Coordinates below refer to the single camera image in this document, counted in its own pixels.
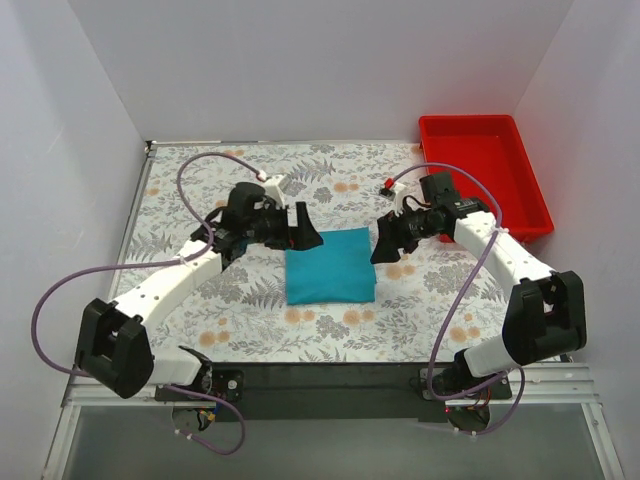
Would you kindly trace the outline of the red plastic tray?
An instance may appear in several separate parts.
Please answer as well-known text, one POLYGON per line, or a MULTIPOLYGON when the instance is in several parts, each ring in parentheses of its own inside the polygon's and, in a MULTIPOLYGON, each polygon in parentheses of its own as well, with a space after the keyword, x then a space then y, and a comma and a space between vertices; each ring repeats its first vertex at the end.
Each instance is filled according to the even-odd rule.
POLYGON ((418 121, 424 159, 446 163, 476 178, 497 200, 503 225, 532 243, 554 224, 510 115, 430 115, 418 121))

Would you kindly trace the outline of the teal t shirt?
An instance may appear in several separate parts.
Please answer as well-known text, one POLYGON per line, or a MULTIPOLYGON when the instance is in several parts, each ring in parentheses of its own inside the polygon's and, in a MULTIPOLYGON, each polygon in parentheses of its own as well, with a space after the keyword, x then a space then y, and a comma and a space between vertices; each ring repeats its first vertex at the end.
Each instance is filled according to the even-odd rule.
POLYGON ((287 304, 373 302, 377 280, 369 229, 326 231, 321 237, 324 244, 319 247, 286 252, 287 304))

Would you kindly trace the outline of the floral patterned table mat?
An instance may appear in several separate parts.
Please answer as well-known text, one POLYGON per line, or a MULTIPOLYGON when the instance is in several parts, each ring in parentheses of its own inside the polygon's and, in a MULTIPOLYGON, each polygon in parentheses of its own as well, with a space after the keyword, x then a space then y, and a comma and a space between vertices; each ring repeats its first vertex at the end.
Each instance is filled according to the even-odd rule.
MULTIPOLYGON (((195 216, 222 206, 253 168, 283 173, 289 201, 306 202, 319 231, 374 227, 389 202, 378 194, 402 173, 418 195, 423 159, 408 143, 160 146, 152 155, 115 294, 138 285, 147 263, 168 258, 195 229, 195 216)), ((498 334, 506 313, 502 288, 479 273, 454 302, 475 260, 462 248, 423 241, 399 262, 376 269, 367 304, 289 306, 284 256, 250 247, 149 334, 151 346, 187 346, 217 362, 422 362, 454 354, 498 334)))

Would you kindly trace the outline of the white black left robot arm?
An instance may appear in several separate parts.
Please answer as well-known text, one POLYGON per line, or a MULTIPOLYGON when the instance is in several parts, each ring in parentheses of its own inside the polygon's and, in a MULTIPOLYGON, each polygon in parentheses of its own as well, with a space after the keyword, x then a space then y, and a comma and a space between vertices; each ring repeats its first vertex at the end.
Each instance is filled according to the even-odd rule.
POLYGON ((150 332, 248 246, 306 251, 322 243, 306 204, 289 209, 278 180, 239 182, 161 269, 126 293, 85 307, 75 364, 123 399, 147 385, 176 385, 188 398, 203 399, 214 391, 213 362, 184 346, 156 353, 150 332))

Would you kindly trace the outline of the aluminium frame rail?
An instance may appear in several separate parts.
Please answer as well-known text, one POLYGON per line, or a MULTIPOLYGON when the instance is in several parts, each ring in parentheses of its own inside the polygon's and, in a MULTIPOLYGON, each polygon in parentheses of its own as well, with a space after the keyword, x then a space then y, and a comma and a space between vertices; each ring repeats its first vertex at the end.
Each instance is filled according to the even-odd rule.
POLYGON ((229 364, 209 407, 148 387, 69 390, 47 479, 621 479, 587 366, 542 363, 441 403, 418 363, 229 364))

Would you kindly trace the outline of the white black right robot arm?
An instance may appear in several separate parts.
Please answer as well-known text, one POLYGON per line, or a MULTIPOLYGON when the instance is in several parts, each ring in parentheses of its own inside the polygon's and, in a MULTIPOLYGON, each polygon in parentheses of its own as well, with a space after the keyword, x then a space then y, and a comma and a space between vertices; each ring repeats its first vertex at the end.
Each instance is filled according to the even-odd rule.
POLYGON ((377 220, 371 262, 396 263, 421 240, 445 235, 477 260, 454 302, 461 303, 480 269, 490 273, 508 301, 498 335, 459 351, 440 373, 427 368, 430 397, 475 397, 512 370, 586 346, 584 284, 575 272, 559 272, 532 256, 502 227, 498 206, 463 197, 450 173, 427 175, 420 185, 423 199, 411 208, 413 198, 399 179, 385 181, 380 193, 394 208, 377 220))

